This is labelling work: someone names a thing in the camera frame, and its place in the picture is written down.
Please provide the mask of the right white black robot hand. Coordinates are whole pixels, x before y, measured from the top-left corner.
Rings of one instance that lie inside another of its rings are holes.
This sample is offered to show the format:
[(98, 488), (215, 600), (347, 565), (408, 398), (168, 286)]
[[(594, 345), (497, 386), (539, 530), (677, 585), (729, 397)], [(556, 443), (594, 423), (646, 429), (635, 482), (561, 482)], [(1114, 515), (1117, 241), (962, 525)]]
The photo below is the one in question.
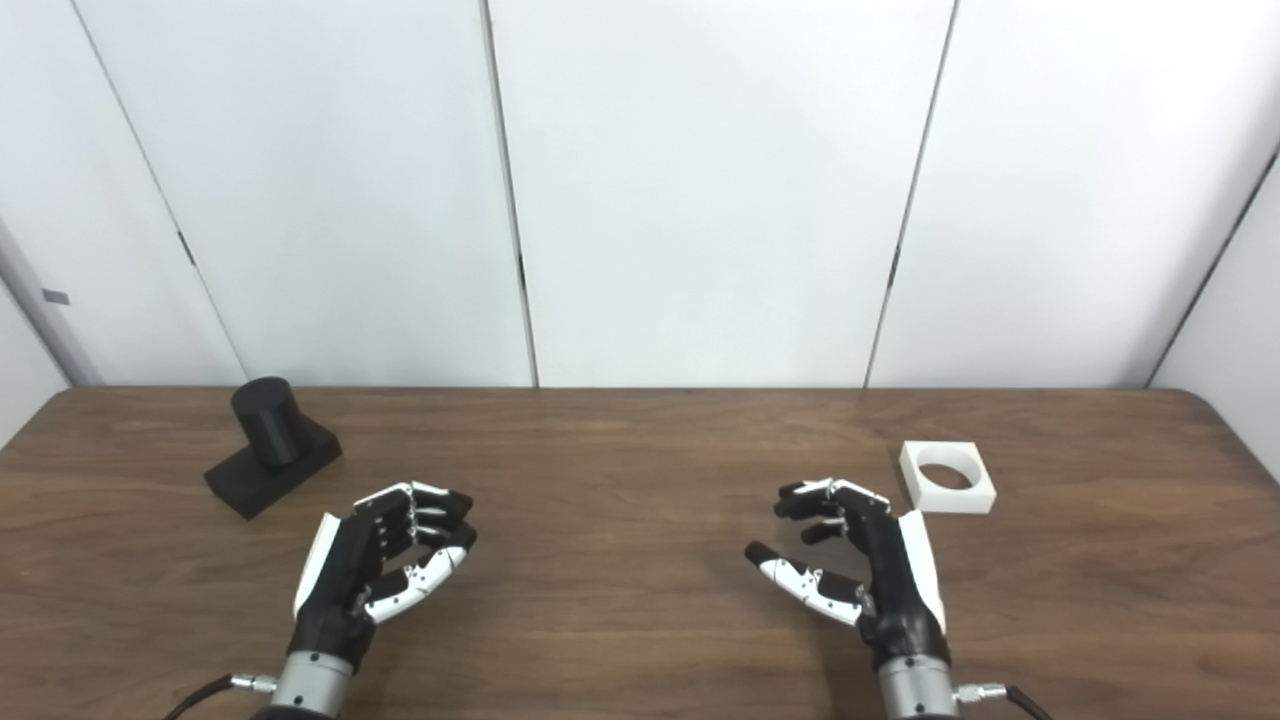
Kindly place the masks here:
[(863, 553), (870, 579), (860, 582), (753, 541), (744, 555), (769, 582), (808, 609), (858, 629), (874, 669), (925, 656), (951, 664), (945, 606), (929, 537), (919, 511), (893, 514), (891, 502), (850, 480), (803, 480), (780, 488), (774, 515), (812, 519), (804, 544), (846, 541)]

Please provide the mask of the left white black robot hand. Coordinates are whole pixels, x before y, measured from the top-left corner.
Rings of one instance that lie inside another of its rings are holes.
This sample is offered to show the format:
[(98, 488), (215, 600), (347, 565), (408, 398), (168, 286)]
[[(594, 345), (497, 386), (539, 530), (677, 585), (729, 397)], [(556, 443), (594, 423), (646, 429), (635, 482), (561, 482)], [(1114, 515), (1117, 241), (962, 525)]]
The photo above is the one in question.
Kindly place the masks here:
[(378, 628), (440, 588), (477, 541), (474, 498), (407, 480), (325, 514), (294, 596), (288, 653), (326, 655), (358, 671)]

